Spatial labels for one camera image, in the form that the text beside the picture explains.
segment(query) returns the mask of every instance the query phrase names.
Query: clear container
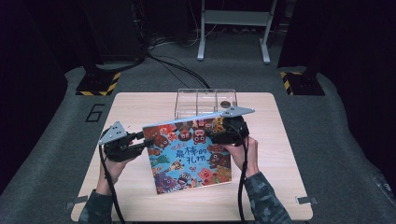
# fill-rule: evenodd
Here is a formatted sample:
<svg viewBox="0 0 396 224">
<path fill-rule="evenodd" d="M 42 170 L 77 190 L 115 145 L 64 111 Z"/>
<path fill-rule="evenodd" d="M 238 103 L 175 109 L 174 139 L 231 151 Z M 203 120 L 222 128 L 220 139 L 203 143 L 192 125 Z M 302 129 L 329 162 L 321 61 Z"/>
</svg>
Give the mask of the clear container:
<svg viewBox="0 0 396 224">
<path fill-rule="evenodd" d="M 237 106 L 235 90 L 232 89 L 179 89 L 175 107 L 175 119 L 227 110 Z"/>
</svg>

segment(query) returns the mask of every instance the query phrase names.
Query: human hand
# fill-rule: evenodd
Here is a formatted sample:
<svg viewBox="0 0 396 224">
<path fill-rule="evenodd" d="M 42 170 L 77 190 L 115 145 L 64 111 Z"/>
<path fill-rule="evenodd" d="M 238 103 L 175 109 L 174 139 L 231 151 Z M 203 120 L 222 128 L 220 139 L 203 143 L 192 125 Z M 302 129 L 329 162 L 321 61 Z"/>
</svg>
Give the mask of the human hand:
<svg viewBox="0 0 396 224">
<path fill-rule="evenodd" d="M 245 138 L 245 145 L 247 146 L 247 172 L 246 178 L 250 177 L 251 175 L 257 174 L 259 170 L 258 165 L 258 146 L 259 142 L 248 136 Z M 233 156 L 233 161 L 235 162 L 236 166 L 242 170 L 242 165 L 245 161 L 245 150 L 244 146 L 241 145 L 239 147 L 233 145 L 222 145 L 225 147 L 230 154 Z"/>
<path fill-rule="evenodd" d="M 103 150 L 102 150 L 102 153 L 103 153 L 103 157 L 105 158 L 106 154 Z M 126 164 L 128 164 L 128 162 L 133 161 L 133 160 L 134 160 L 134 158 L 129 159 L 128 161 L 120 161 L 120 162 L 112 161 L 109 159 L 107 159 L 105 161 L 106 168 L 111 175 L 111 180 L 112 180 L 113 184 L 116 184 L 119 181 L 119 177 L 120 177 L 123 169 L 125 168 Z M 108 183 L 106 180 L 105 168 L 103 167 L 102 163 L 100 164 L 100 173 L 99 173 L 98 184 L 96 186 L 96 193 L 103 194 L 103 195 L 111 194 L 110 187 L 108 186 Z"/>
</svg>

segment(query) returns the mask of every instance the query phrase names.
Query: sleeve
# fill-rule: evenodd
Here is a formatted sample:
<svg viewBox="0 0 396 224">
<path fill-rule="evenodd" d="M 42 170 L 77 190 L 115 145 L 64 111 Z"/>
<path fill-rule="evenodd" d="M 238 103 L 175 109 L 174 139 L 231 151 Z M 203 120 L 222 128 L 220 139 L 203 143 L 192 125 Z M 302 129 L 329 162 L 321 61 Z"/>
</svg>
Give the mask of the sleeve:
<svg viewBox="0 0 396 224">
<path fill-rule="evenodd" d="M 111 209 L 113 200 L 111 196 L 102 195 L 92 191 L 90 198 L 85 203 L 84 208 L 79 215 L 78 223 L 80 224 L 111 224 Z"/>
<path fill-rule="evenodd" d="M 256 220 L 255 223 L 291 223 L 289 213 L 261 172 L 247 178 L 245 188 L 250 200 L 251 212 Z"/>
</svg>

